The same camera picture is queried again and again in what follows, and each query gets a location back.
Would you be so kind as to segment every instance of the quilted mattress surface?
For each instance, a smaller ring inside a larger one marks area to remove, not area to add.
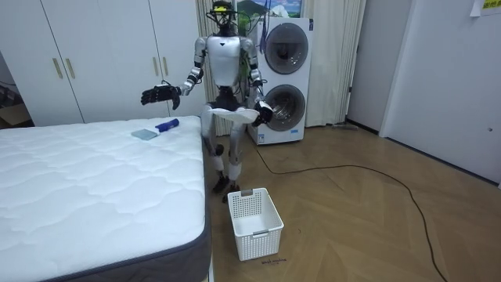
[[[200,119],[0,131],[0,281],[37,281],[187,244],[202,234]]]

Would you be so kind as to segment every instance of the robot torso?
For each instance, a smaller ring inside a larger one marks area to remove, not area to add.
[[[234,86],[240,74],[240,37],[210,36],[207,56],[217,86]]]

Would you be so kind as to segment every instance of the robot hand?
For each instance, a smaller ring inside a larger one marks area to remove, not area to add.
[[[142,93],[141,104],[144,106],[148,103],[172,100],[172,110],[175,110],[181,103],[181,100],[179,99],[180,95],[181,89],[179,87],[174,87],[172,85],[157,85]]]
[[[265,101],[257,102],[254,109],[259,112],[259,116],[252,123],[252,126],[257,127],[261,124],[267,124],[272,120],[273,110]]]

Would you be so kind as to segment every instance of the washing machine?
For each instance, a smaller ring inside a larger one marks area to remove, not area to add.
[[[267,125],[248,126],[258,145],[302,140],[305,136],[305,112],[312,61],[313,22],[306,18],[266,19],[267,36],[263,44],[263,21],[250,33],[258,49],[259,70],[263,80],[265,101],[274,110]],[[249,108],[254,106],[251,93]]]

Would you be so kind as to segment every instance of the wardrobe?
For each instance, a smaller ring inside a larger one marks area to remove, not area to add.
[[[0,51],[37,126],[198,115],[141,105],[163,80],[183,83],[199,37],[195,0],[2,0]]]

